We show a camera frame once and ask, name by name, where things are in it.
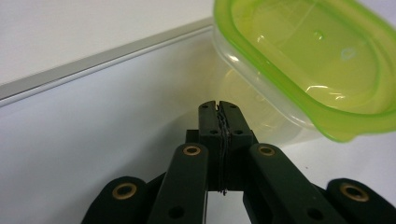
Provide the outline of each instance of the clear plastic container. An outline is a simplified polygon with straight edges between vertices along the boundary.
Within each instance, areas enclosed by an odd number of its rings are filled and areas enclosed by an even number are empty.
[[[363,6],[217,0],[214,16],[220,56],[292,122],[339,142],[396,130],[396,33]]]

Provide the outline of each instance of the container lid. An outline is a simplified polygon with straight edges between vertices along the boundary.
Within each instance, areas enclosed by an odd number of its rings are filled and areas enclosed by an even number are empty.
[[[396,33],[368,9],[352,0],[217,0],[214,16],[256,76],[325,136],[396,130]]]

